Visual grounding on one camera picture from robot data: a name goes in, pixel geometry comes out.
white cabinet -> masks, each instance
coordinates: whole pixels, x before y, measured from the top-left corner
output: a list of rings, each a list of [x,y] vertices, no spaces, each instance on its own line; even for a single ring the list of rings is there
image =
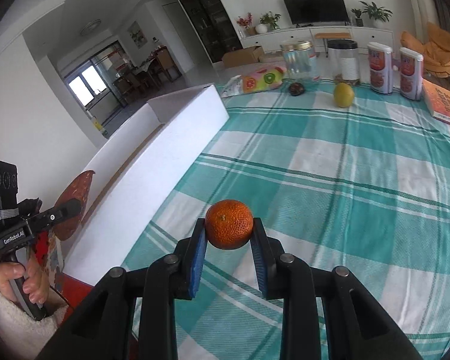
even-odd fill
[[[392,31],[377,30],[376,28],[354,27],[352,28],[353,40],[359,48],[366,49],[369,42],[377,42],[394,47],[394,33]]]
[[[244,48],[252,46],[262,46],[265,52],[280,50],[280,44],[289,39],[311,38],[308,28],[297,28],[296,30],[284,30],[267,32],[262,35],[250,36],[242,39]]]
[[[366,54],[368,42],[378,42],[386,44],[393,48],[394,33],[387,30],[377,30],[376,28],[366,27],[313,27],[313,28],[284,28],[276,31],[267,32],[262,35],[249,36],[242,39],[244,48],[252,46],[262,46],[265,52],[280,50],[280,44],[286,40],[294,38],[309,38],[313,40],[313,44],[317,51],[325,51],[324,40],[315,39],[315,35],[320,32],[348,32],[352,39],[358,43],[359,51]]]

book cover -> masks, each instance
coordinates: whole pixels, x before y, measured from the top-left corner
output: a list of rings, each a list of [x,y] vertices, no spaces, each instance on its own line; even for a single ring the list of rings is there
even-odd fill
[[[423,80],[425,103],[431,115],[450,124],[450,91]]]

glass jar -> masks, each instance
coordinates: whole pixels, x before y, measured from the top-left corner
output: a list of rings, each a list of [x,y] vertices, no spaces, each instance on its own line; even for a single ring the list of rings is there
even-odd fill
[[[280,45],[289,77],[292,80],[316,81],[317,56],[310,39],[291,39]]]
[[[336,83],[360,85],[359,46],[350,39],[331,39],[327,42],[331,76]]]

hand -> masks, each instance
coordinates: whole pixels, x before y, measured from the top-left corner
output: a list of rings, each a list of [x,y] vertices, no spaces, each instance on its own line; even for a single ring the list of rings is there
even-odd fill
[[[17,262],[0,263],[0,293],[11,302],[17,303],[18,300],[8,281],[21,278],[24,274],[25,269]],[[29,277],[23,283],[23,292],[29,294],[30,302],[44,304],[50,285],[34,254],[27,262],[27,274]]]

ceiling light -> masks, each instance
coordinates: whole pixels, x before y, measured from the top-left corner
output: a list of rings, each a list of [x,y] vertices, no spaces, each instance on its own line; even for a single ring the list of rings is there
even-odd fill
[[[95,31],[101,23],[102,21],[100,19],[91,21],[80,30],[80,36],[87,36],[89,33]]]

